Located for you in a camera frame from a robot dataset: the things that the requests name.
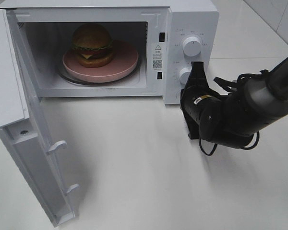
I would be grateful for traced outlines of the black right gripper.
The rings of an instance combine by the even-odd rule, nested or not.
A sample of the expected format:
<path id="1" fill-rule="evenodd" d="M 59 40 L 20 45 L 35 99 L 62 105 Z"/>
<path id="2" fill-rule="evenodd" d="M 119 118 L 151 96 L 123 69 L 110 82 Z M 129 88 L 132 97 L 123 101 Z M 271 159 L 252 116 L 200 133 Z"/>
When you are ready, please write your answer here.
<path id="1" fill-rule="evenodd" d="M 222 120 L 222 102 L 218 93 L 209 88 L 203 62 L 192 62 L 185 88 L 180 94 L 190 139 L 212 139 Z"/>

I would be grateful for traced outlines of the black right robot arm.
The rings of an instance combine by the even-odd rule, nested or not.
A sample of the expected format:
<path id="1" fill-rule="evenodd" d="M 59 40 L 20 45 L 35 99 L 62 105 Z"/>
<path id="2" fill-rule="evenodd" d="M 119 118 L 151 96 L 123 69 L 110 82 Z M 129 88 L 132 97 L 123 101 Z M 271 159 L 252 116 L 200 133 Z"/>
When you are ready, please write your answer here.
<path id="1" fill-rule="evenodd" d="M 258 144 L 261 129 L 288 114 L 288 57 L 270 71 L 214 81 L 227 94 L 208 86 L 202 62 L 192 63 L 180 93 L 190 139 L 250 150 Z"/>

